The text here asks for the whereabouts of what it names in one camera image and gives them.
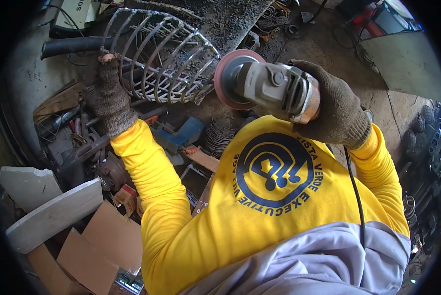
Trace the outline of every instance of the angle grinder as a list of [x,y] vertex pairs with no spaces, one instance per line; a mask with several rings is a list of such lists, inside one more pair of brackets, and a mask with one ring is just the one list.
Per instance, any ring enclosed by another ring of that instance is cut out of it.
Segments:
[[267,63],[251,50],[235,50],[220,60],[214,89],[232,109],[260,105],[278,119],[295,124],[319,116],[321,94],[314,77],[296,67]]

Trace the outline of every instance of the knit glove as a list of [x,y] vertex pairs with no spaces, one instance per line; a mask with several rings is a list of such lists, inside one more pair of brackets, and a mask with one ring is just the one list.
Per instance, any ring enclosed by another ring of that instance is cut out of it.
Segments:
[[107,135],[115,138],[135,124],[137,115],[130,109],[130,97],[120,84],[118,59],[106,54],[98,61],[88,66],[83,99],[104,121]]
[[371,122],[350,86],[313,63],[292,59],[288,64],[316,78],[321,92],[319,117],[305,125],[294,124],[293,131],[322,143],[345,145],[349,150],[363,146],[371,134]]

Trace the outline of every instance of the cardboard box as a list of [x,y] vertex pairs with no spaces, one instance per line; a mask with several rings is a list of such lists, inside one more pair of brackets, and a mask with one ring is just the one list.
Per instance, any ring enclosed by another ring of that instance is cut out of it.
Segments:
[[104,201],[89,221],[82,236],[110,261],[137,275],[142,265],[140,225],[127,220],[108,201]]
[[136,201],[137,201],[137,214],[140,216],[140,218],[142,218],[144,214],[144,210],[142,209],[142,200],[139,197],[137,197]]
[[52,295],[89,295],[90,292],[71,278],[55,261],[45,244],[29,252],[30,264]]
[[107,295],[119,266],[110,262],[74,228],[68,234],[57,262],[78,282],[96,295]]
[[123,185],[117,194],[112,198],[116,207],[124,206],[126,208],[126,216],[129,217],[135,211],[137,191],[128,185]]
[[96,295],[107,295],[119,267],[137,275],[142,263],[140,225],[104,201],[80,235],[70,231],[57,262]]

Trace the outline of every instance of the power cord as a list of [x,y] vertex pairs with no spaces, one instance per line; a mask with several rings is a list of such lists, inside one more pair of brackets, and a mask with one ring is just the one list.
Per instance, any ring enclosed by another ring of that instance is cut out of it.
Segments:
[[399,125],[397,124],[396,121],[396,116],[394,115],[394,109],[393,109],[393,104],[391,103],[391,97],[389,96],[389,90],[386,90],[386,93],[388,94],[388,99],[389,99],[389,105],[391,106],[391,115],[393,115],[393,119],[394,122],[396,123],[396,127],[397,127],[397,131],[399,132],[399,138],[401,138],[401,130],[399,129]]
[[353,190],[355,191],[356,202],[358,203],[358,211],[360,213],[360,244],[362,244],[363,249],[366,249],[365,243],[365,215],[363,214],[362,200],[360,199],[360,194],[358,193],[358,188],[356,187],[355,178],[352,173],[352,164],[350,162],[350,155],[348,154],[347,148],[343,147],[345,151],[345,158],[347,159],[348,174],[350,174],[350,179],[352,180]]
[[[341,26],[334,26],[334,27],[332,28],[332,37],[335,39],[335,41],[337,42],[337,44],[338,44],[339,46],[341,46],[342,48],[345,48],[345,49],[354,49],[354,50],[355,50],[355,55],[356,55],[356,57],[358,58],[358,60],[359,60],[362,64],[364,64],[365,66],[367,66],[367,67],[372,67],[372,66],[374,66],[375,64],[374,64],[374,62],[373,62],[372,60],[370,60],[370,59],[369,59],[364,53],[362,53],[362,54],[361,54],[362,58],[365,59],[365,60],[368,62],[368,64],[365,64],[365,62],[360,58],[360,54],[358,54],[358,45],[360,44],[360,41],[361,41],[361,39],[362,39],[363,31],[365,30],[365,28],[366,28],[366,27],[368,26],[368,24],[370,23],[371,19],[372,19],[373,16],[375,15],[375,13],[376,13],[376,11],[377,11],[378,8],[379,8],[379,6],[376,7],[376,8],[373,10],[373,12],[370,14],[370,16],[368,17],[368,20],[366,21],[366,24],[365,24],[365,25],[363,26],[363,28],[360,30],[360,33],[359,33],[359,35],[358,35],[358,40],[355,40],[355,36],[354,36],[353,32],[351,32],[350,28],[348,28],[347,23],[343,23]],[[344,46],[342,43],[340,43],[340,41],[338,40],[337,36],[335,35],[335,31],[336,31],[337,28],[343,28],[343,29],[347,32],[348,36],[350,37],[350,39],[351,39],[351,41],[352,41],[352,46]]]
[[[73,23],[73,25],[76,27],[76,30],[78,30],[78,32],[81,34],[81,36],[82,37],[85,37],[85,35],[82,33],[82,31],[79,29],[79,27],[78,27],[78,25],[76,24],[76,22],[71,18],[71,16],[63,9],[63,8],[61,8],[61,7],[58,7],[58,6],[55,6],[55,5],[52,5],[52,4],[47,4],[46,5],[47,7],[53,7],[53,8],[56,8],[56,9],[59,9],[72,23]],[[71,54],[69,53],[68,54],[68,56],[67,56],[67,60],[70,62],[70,64],[72,64],[73,66],[78,66],[78,67],[86,67],[87,65],[85,65],[85,64],[79,64],[79,63],[76,63],[76,62],[74,62],[74,61],[72,61],[71,60]]]
[[325,4],[327,3],[327,1],[329,0],[324,0],[322,1],[321,6],[319,7],[319,9],[317,10],[317,12],[312,16],[312,18],[310,20],[308,20],[306,22],[306,24],[310,24],[313,20],[315,20],[315,18],[320,14],[320,12],[322,11],[322,9],[324,9]]

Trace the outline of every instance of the person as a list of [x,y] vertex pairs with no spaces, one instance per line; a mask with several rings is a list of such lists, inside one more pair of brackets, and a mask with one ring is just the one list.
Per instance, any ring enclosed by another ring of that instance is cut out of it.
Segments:
[[[130,109],[117,58],[99,61],[84,99],[140,195],[150,295],[399,290],[411,251],[401,186],[383,134],[347,83],[292,60],[320,83],[319,117],[292,126],[263,116],[244,126],[220,159],[208,206],[192,218],[175,169]],[[350,176],[326,144],[346,146],[355,163],[365,248]]]

